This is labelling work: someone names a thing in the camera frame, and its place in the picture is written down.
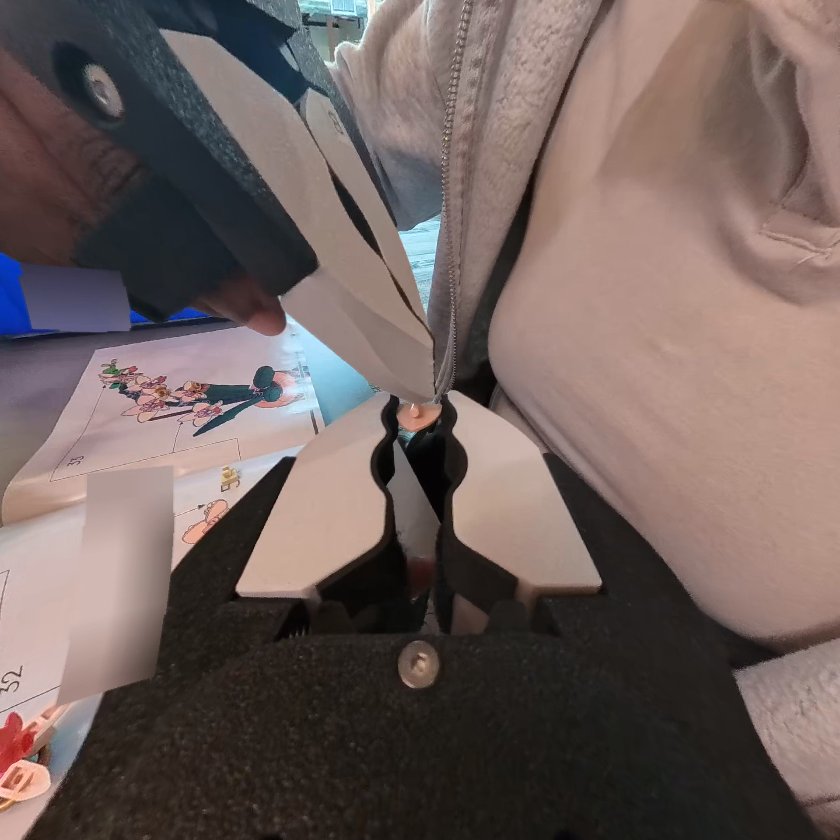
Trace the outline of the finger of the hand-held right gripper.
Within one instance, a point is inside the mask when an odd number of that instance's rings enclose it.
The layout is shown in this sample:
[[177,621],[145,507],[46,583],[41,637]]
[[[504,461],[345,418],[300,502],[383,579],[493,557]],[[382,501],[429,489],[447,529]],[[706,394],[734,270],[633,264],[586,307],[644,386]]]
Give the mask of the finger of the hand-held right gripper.
[[328,165],[351,222],[380,257],[408,310],[426,327],[425,310],[403,242],[338,110],[328,97],[309,89],[300,100],[299,112]]
[[318,267],[281,296],[286,312],[381,391],[431,402],[433,337],[351,222],[298,110],[211,38],[162,34],[313,249]]

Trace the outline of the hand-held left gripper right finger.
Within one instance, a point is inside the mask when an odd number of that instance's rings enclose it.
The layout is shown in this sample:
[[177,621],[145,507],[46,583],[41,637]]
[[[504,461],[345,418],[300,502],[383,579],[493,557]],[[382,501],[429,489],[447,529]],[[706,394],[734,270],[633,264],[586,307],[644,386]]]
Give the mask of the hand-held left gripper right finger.
[[493,608],[516,602],[530,618],[540,598],[593,595],[600,576],[529,436],[467,396],[451,392],[441,560],[454,593],[450,632],[480,634]]

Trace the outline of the blue plastic bin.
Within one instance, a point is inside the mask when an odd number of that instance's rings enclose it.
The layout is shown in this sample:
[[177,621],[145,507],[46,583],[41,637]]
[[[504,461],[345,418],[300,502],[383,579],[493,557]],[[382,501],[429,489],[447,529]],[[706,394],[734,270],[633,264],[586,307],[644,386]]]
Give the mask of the blue plastic bin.
[[130,308],[117,272],[22,265],[1,254],[3,338],[127,332],[154,325]]

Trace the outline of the grey desk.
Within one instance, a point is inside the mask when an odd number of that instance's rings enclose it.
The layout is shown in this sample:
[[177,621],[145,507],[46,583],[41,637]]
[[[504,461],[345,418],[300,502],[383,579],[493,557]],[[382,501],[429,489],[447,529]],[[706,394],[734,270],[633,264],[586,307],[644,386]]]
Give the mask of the grey desk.
[[94,473],[180,479],[293,452],[374,393],[294,322],[277,338],[214,324],[10,341],[1,386],[7,526],[82,502]]

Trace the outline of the person's left forearm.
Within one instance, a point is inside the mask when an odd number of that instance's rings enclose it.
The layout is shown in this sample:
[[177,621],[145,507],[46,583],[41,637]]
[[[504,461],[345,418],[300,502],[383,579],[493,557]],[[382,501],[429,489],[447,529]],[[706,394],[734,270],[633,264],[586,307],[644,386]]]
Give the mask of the person's left forearm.
[[741,668],[735,678],[794,798],[825,837],[839,838],[839,641]]

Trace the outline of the open instruction booklet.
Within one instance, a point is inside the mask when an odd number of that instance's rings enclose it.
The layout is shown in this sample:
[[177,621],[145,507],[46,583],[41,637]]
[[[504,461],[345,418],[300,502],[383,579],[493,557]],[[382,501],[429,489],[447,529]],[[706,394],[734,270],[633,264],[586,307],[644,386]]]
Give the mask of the open instruction booklet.
[[297,349],[243,328],[92,359],[91,411],[34,458],[67,507],[3,525],[2,714],[60,705],[88,485],[172,470],[171,570],[155,675],[100,701],[46,791],[2,817],[19,838],[445,838],[455,834],[436,720],[467,648],[406,619],[416,600],[390,484],[400,399],[374,392],[325,424]]

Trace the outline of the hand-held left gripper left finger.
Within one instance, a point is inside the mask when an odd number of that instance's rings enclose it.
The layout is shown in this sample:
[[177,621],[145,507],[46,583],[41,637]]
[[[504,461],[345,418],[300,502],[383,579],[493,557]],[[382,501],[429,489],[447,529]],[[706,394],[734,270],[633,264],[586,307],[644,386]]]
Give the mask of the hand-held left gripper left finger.
[[295,457],[237,585],[241,597],[324,599],[394,535],[398,399],[374,394]]

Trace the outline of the person's right hand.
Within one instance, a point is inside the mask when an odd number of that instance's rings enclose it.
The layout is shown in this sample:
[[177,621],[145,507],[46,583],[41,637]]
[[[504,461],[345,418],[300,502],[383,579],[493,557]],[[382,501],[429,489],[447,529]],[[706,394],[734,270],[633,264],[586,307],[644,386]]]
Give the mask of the person's right hand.
[[20,263],[79,267],[78,243],[146,170],[1,50],[1,248]]

